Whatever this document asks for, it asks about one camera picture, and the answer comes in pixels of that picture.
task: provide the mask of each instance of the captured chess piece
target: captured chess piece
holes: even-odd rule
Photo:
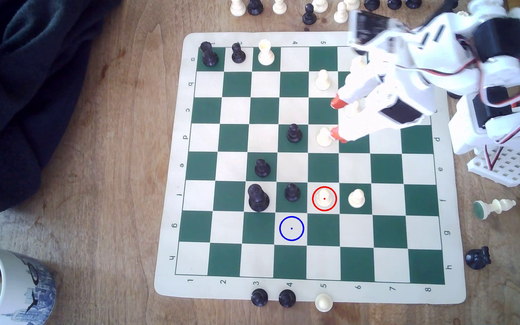
[[[471,249],[465,256],[465,262],[473,270],[480,270],[491,263],[489,248],[483,246],[480,249]]]

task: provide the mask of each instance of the red circle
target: red circle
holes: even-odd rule
[[[329,209],[326,209],[326,210],[322,210],[321,208],[316,206],[316,203],[314,203],[314,194],[316,194],[316,192],[319,189],[321,189],[321,188],[328,188],[330,191],[332,191],[332,193],[334,193],[334,204],[332,205],[332,207],[330,207]],[[332,210],[336,206],[336,201],[338,201],[338,197],[336,196],[336,192],[332,188],[329,188],[328,186],[321,186],[321,187],[317,188],[314,191],[314,193],[312,193],[312,204],[314,205],[314,208],[317,208],[320,211],[330,211],[330,210]]]

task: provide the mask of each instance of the green square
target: green square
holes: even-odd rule
[[[442,250],[408,250],[410,283],[444,284]]]
[[[244,212],[242,243],[274,244],[274,213]]]
[[[404,216],[372,216],[374,247],[406,248]]]
[[[182,211],[180,219],[181,242],[210,242],[212,211]]]
[[[437,185],[404,185],[408,216],[438,216]]]
[[[279,98],[250,98],[250,124],[278,124]]]
[[[353,208],[348,203],[348,196],[357,188],[360,188],[365,193],[365,203],[360,208]],[[340,184],[340,213],[352,213],[355,215],[371,215],[372,214],[372,203],[371,203],[371,192],[370,183],[368,184]]]
[[[270,165],[270,174],[266,177],[260,177],[254,171],[257,159],[264,159]],[[276,181],[276,167],[278,154],[275,152],[249,152],[248,162],[246,163],[246,180],[247,181]]]
[[[433,153],[433,133],[430,125],[415,125],[401,129],[403,153]]]
[[[306,246],[274,246],[274,278],[306,279]]]
[[[218,151],[248,151],[248,124],[220,124]]]
[[[307,193],[307,183],[294,183],[300,189],[300,198],[294,202],[286,200],[286,197],[284,196],[288,184],[289,183],[276,184],[276,211],[306,213],[306,200],[308,195],[311,195],[310,193]]]
[[[280,72],[280,97],[308,97],[308,72]]]
[[[403,183],[403,159],[400,154],[371,154],[370,174],[373,183]]]
[[[310,71],[338,70],[338,48],[336,46],[318,46],[310,48]]]
[[[210,243],[208,275],[213,277],[239,277],[241,244]]]
[[[212,50],[218,55],[218,63],[213,67],[207,67],[202,62],[202,51],[198,50],[198,58],[196,63],[196,71],[224,71],[224,58],[226,56],[226,48],[215,48],[212,46]]]
[[[308,153],[308,181],[338,183],[338,154]]]
[[[252,72],[224,72],[222,97],[250,97]]]
[[[286,133],[290,125],[278,125],[278,152],[308,152],[308,126],[299,125],[298,128],[302,131],[302,140],[293,144],[286,138]]]
[[[340,280],[374,282],[374,249],[341,247]]]
[[[338,110],[330,107],[332,98],[308,99],[308,124],[338,124]]]
[[[270,65],[262,65],[258,61],[258,55],[260,54],[260,48],[254,47],[254,55],[249,59],[252,61],[252,71],[280,71],[280,48],[271,48],[274,53],[274,62]]]
[[[311,246],[340,246],[338,215],[308,214],[307,244]]]
[[[214,211],[243,211],[245,192],[245,181],[216,181]]]

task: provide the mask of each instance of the white square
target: white square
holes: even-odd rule
[[[223,71],[196,72],[196,90],[194,97],[222,97],[224,89]]]
[[[274,245],[242,244],[241,277],[273,277]]]
[[[213,211],[215,181],[186,181],[184,210]]]
[[[341,247],[374,247],[372,215],[340,214]]]
[[[404,216],[406,208],[404,205],[403,184],[378,184],[372,183],[371,203],[372,214],[377,216]]]
[[[328,71],[330,87],[326,90],[316,88],[318,71],[308,72],[308,97],[334,98],[338,92],[338,71]]]
[[[334,125],[325,124],[309,124],[308,125],[308,137],[304,136],[304,139],[308,141],[308,152],[309,153],[338,153],[339,141],[332,140],[332,143],[328,147],[323,147],[316,142],[316,137],[320,133],[320,129],[330,129]]]
[[[308,181],[308,153],[279,152],[276,181],[306,183]]]
[[[374,248],[375,282],[410,282],[408,249]]]
[[[179,242],[176,274],[207,275],[210,243]]]
[[[331,203],[328,206],[320,206],[320,205],[318,205],[316,203],[316,196],[318,195],[318,193],[314,194],[314,204],[316,204],[322,210],[330,209],[328,211],[320,211],[312,203],[312,194],[314,193],[314,191],[316,191],[317,188],[322,187],[322,186],[328,186],[329,187],[329,188],[327,188],[328,191],[330,191],[330,188],[332,188],[334,190],[334,192],[336,192],[336,196],[335,196],[334,193],[330,193]],[[307,198],[308,198],[307,199],[307,205],[308,205],[307,211],[308,211],[308,213],[320,213],[320,214],[323,214],[323,215],[337,215],[337,214],[340,213],[340,202],[339,202],[339,199],[340,199],[340,183],[308,183],[306,192],[307,192],[306,195],[307,195]]]
[[[309,48],[280,48],[280,71],[308,71]]]
[[[278,152],[278,124],[250,124],[248,152]]]
[[[220,124],[192,124],[190,151],[218,151]]]
[[[278,104],[279,124],[308,124],[308,97],[281,97]]]
[[[371,183],[370,153],[339,153],[338,173],[341,183]]]
[[[220,108],[221,124],[248,124],[250,123],[249,97],[222,97]]]
[[[248,199],[250,196],[248,195],[248,187],[252,184],[258,184],[264,190],[264,193],[268,194],[268,198],[270,199],[270,204],[266,210],[260,212],[276,212],[276,182],[275,181],[247,181],[246,188],[244,189],[244,212],[256,212],[250,208],[250,204],[248,204]]]
[[[435,159],[432,154],[402,154],[403,183],[435,185]]]
[[[211,243],[242,243],[244,212],[212,211]]]
[[[250,96],[280,97],[280,71],[252,72]]]
[[[401,130],[386,128],[369,135],[370,153],[402,153]]]
[[[340,247],[307,246],[306,278],[340,280]]]
[[[274,214],[274,244],[306,246],[308,237],[308,214],[276,212]]]
[[[234,63],[232,61],[232,48],[226,48],[226,56],[224,58],[224,71],[229,72],[248,72],[252,71],[252,58],[254,57],[254,48],[242,48],[246,54],[246,59],[242,63]]]
[[[219,151],[216,158],[216,181],[246,180],[248,153]]]
[[[437,216],[406,216],[406,238],[409,249],[441,249]]]

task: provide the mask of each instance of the wooden table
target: wooden table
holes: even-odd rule
[[[505,188],[468,173],[470,154],[455,156],[463,249],[487,245],[493,264],[466,268],[463,304],[339,303],[323,314],[309,302],[257,308],[249,301],[176,299],[154,291],[182,41],[192,32],[306,28],[304,2],[286,0],[283,16],[266,2],[258,17],[233,17],[227,0],[126,0],[107,18],[42,188],[0,214],[0,247],[55,270],[58,298],[49,323],[520,324],[520,186]],[[389,11],[383,2],[377,12],[417,26],[440,3]],[[333,20],[336,4],[310,31],[346,29]],[[474,200],[494,198],[518,204],[486,221],[473,217]]]

